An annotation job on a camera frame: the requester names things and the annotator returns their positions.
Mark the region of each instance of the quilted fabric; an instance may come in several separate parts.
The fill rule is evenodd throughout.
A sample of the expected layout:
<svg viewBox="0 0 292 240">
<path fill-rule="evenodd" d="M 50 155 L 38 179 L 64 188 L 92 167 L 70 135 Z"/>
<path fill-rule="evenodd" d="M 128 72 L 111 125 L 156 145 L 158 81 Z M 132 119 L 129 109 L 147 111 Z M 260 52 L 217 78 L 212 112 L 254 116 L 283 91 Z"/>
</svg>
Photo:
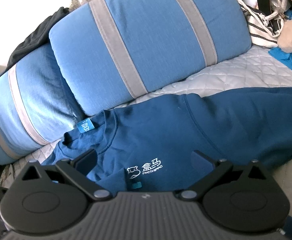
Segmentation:
<svg viewBox="0 0 292 240">
<path fill-rule="evenodd" d="M 164 94 L 196 93 L 205 97 L 242 87 L 292 87 L 292 70 L 271 57 L 267 49 L 253 46 L 239 57 L 207 67 L 184 81 L 168 85 L 119 107 L 140 103 Z M 45 146 L 33 155 L 11 165 L 8 172 L 10 175 L 3 174 L 2 176 L 2 185 L 9 187 L 13 178 L 28 160 L 37 159 L 41 163 L 49 156 L 55 145 L 56 143 L 51 147 Z M 291 202 L 290 215 L 292 216 L 292 160 L 274 171 L 274 177 Z"/>
</svg>

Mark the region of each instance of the triangular cutout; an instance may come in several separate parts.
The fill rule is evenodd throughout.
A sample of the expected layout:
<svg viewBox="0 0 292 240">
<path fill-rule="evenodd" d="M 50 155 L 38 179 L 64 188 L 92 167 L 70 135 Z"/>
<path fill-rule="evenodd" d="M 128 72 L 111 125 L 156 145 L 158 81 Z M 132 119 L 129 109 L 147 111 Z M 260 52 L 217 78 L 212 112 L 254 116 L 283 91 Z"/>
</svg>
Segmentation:
<svg viewBox="0 0 292 240">
<path fill-rule="evenodd" d="M 261 170 L 255 166 L 252 167 L 248 177 L 251 179 L 266 179 Z"/>
<path fill-rule="evenodd" d="M 39 179 L 40 176 L 34 166 L 28 168 L 22 180 Z"/>
</svg>

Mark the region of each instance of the black and white striped fabric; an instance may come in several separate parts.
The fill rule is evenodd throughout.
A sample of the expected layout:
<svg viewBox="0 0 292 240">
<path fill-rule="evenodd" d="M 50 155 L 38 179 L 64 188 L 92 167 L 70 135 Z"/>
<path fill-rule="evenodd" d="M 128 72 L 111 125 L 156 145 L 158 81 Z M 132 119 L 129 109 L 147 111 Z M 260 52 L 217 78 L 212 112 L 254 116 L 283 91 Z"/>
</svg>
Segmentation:
<svg viewBox="0 0 292 240">
<path fill-rule="evenodd" d="M 246 5 L 243 0 L 237 0 L 248 24 L 252 43 L 267 48 L 277 47 L 284 20 L 278 12 L 266 16 L 260 10 Z"/>
</svg>

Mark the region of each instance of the navy blue shirt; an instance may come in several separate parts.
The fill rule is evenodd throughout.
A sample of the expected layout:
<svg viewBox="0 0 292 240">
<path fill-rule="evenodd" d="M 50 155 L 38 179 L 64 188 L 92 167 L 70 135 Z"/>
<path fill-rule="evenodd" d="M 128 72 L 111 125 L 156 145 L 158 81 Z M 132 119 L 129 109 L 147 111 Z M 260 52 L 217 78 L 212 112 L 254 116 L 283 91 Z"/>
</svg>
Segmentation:
<svg viewBox="0 0 292 240">
<path fill-rule="evenodd" d="M 199 150 L 212 159 L 268 168 L 292 158 L 292 88 L 243 88 L 201 98 L 163 95 L 102 111 L 95 127 L 64 134 L 43 164 L 97 151 L 88 178 L 110 190 L 184 189 L 206 175 Z"/>
</svg>

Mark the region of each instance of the pillow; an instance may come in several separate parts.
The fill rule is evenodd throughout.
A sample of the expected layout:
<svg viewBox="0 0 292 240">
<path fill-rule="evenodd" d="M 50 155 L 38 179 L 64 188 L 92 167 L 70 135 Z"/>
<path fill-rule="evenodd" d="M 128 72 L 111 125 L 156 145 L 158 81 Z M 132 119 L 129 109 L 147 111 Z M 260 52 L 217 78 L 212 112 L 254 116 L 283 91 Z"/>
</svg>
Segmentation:
<svg viewBox="0 0 292 240">
<path fill-rule="evenodd" d="M 54 25 L 49 38 L 87 115 L 251 47 L 237 0 L 93 0 Z"/>
<path fill-rule="evenodd" d="M 0 77 L 0 165 L 61 138 L 83 117 L 50 44 L 39 47 Z"/>
</svg>

